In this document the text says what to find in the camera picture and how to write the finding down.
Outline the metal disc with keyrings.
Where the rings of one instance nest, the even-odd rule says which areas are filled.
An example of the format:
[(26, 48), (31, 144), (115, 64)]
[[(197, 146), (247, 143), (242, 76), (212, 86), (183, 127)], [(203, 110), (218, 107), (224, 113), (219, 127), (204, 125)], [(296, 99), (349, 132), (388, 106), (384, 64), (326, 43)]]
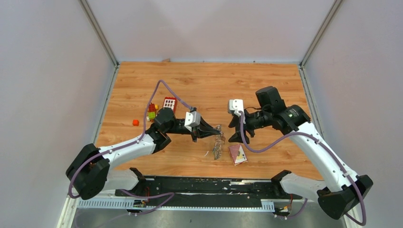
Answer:
[(213, 156), (214, 156), (214, 160), (218, 160), (223, 152), (223, 147), (225, 144), (225, 136), (224, 136), (224, 132), (222, 130), (222, 125), (217, 125), (215, 127), (216, 130), (220, 131), (220, 135), (216, 135), (215, 136), (215, 143), (214, 143), (214, 147), (212, 150)]

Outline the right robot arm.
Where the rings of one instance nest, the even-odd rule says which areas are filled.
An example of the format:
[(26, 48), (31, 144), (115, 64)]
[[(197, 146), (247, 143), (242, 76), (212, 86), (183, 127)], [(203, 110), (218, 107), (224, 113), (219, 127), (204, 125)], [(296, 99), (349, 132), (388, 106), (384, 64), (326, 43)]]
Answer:
[(272, 194), (284, 198), (288, 194), (315, 201), (332, 219), (347, 216), (355, 206), (364, 207), (364, 198), (373, 186), (367, 175), (358, 175), (330, 148), (319, 134), (308, 114), (298, 105), (287, 106), (273, 86), (256, 92), (258, 109), (249, 113), (241, 99), (228, 102), (232, 115), (229, 124), (235, 129), (231, 143), (249, 146), (256, 129), (271, 126), (282, 133), (282, 139), (290, 139), (310, 159), (322, 180), (313, 180), (284, 170), (271, 182)]

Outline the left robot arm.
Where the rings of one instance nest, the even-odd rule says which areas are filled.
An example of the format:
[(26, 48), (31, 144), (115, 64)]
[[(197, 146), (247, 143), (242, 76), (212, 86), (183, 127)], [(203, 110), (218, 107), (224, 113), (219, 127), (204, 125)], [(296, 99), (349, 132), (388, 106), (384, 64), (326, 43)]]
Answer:
[(104, 190), (128, 190), (134, 196), (145, 192), (145, 182), (138, 171), (115, 171), (114, 168), (141, 156), (164, 149), (170, 142), (169, 134), (188, 134), (192, 141), (220, 135), (192, 108), (183, 119), (178, 119), (171, 108), (162, 108), (150, 127), (141, 135), (110, 146), (85, 145), (66, 170), (70, 180), (68, 194), (88, 200)]

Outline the playing card box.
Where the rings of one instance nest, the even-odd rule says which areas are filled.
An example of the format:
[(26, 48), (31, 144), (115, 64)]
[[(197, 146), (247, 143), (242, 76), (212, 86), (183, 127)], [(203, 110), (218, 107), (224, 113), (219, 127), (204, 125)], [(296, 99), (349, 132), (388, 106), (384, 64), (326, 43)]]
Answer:
[(229, 149), (230, 157), (235, 166), (248, 161), (241, 144), (229, 146), (228, 149)]

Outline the red window brick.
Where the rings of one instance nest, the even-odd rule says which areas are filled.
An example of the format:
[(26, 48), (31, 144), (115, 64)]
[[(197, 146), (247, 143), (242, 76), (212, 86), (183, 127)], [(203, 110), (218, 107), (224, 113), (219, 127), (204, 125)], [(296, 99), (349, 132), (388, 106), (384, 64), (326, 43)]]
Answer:
[(177, 107), (177, 98), (165, 97), (163, 101), (163, 108), (170, 108), (175, 113)]

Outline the toy brick car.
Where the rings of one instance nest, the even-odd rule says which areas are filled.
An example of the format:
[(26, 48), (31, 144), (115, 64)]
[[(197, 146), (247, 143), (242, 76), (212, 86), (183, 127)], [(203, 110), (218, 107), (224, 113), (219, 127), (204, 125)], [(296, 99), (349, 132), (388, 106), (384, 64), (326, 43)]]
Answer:
[(146, 114), (146, 120), (148, 122), (153, 122), (154, 121), (154, 119), (157, 116), (158, 109), (159, 109), (159, 107), (158, 107), (157, 104), (150, 103), (148, 105), (147, 114)]

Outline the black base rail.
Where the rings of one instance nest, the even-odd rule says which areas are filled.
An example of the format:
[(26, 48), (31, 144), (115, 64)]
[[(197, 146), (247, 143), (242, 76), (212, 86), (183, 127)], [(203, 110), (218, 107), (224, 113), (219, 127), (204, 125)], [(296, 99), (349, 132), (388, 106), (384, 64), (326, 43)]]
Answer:
[(150, 196), (146, 206), (258, 207), (271, 201), (281, 208), (303, 201), (281, 192), (270, 179), (146, 176), (130, 193)]

